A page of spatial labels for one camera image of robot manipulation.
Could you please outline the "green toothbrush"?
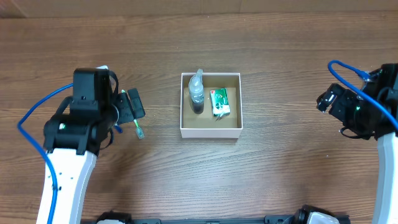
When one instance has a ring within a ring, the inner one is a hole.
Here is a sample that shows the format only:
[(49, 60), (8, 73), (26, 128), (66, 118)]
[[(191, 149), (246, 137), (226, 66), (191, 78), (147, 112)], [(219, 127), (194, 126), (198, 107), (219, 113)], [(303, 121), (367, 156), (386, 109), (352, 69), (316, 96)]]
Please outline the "green toothbrush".
[(133, 122), (134, 122), (134, 124), (136, 125), (136, 134), (137, 134), (137, 137), (139, 138), (139, 139), (144, 139), (144, 131), (142, 130), (142, 128), (139, 126), (139, 123), (138, 123), (138, 121), (137, 121), (137, 119), (133, 119)]

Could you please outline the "clear spray bottle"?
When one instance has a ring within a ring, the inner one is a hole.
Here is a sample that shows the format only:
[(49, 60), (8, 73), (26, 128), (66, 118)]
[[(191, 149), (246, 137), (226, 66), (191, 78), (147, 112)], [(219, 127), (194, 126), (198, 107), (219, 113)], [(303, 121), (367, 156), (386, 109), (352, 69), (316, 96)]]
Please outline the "clear spray bottle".
[(201, 114), (204, 110), (204, 86), (203, 70), (198, 69), (188, 83), (190, 106), (195, 114)]

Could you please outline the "pink cardboard box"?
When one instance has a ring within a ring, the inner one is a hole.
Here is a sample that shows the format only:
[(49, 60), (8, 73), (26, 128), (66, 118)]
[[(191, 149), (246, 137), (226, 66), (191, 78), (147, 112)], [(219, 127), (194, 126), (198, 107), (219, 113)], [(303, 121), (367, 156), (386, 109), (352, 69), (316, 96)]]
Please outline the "pink cardboard box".
[[(188, 83), (193, 73), (182, 73), (180, 84), (180, 132), (183, 138), (231, 138), (237, 139), (243, 130), (241, 76), (239, 73), (204, 73), (205, 105), (201, 114), (190, 106)], [(229, 115), (217, 119), (213, 116), (210, 91), (227, 89), (231, 108)]]

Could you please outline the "green soap box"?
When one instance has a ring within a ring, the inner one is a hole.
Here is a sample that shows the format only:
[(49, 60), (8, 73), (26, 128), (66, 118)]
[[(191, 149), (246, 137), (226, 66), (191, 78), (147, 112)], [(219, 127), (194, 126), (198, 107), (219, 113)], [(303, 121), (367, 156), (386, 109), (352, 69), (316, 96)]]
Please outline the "green soap box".
[(210, 91), (210, 100), (213, 116), (222, 118), (230, 114), (231, 109), (228, 101), (226, 88), (219, 88)]

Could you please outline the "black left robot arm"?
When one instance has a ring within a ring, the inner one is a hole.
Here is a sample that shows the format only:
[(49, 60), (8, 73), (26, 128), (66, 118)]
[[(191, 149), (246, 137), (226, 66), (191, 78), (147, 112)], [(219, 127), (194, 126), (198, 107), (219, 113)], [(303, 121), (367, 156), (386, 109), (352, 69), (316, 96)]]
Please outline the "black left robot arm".
[(107, 66), (78, 68), (73, 94), (44, 125), (45, 181), (37, 223), (80, 223), (86, 188), (104, 140), (145, 116), (138, 91), (118, 89)]

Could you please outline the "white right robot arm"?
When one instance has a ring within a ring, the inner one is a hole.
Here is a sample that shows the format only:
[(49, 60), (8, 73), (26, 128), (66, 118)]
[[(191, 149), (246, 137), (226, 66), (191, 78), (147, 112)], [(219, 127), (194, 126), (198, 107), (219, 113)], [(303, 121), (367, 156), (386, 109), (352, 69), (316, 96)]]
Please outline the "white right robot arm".
[(397, 130), (375, 106), (333, 83), (317, 99), (317, 109), (343, 123), (354, 139), (377, 141), (379, 171), (373, 223), (397, 223)]

